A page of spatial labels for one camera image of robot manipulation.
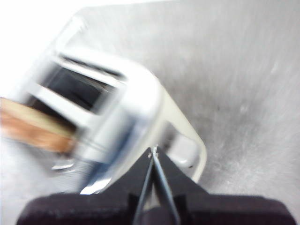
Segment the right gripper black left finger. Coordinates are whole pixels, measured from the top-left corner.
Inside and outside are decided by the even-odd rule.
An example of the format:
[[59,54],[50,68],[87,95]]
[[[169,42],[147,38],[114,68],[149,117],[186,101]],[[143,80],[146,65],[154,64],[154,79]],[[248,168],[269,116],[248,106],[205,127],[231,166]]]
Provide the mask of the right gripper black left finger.
[[151,148],[137,159],[132,167],[117,181],[106,188],[102,195],[139,195],[146,178],[147,170],[151,161]]

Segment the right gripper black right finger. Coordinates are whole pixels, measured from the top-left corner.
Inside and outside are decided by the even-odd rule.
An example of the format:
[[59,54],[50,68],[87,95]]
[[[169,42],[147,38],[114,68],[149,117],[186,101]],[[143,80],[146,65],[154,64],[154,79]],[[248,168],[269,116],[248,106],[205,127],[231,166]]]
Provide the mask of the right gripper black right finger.
[[157,147],[157,156],[173,195],[209,194],[183,173],[160,147]]

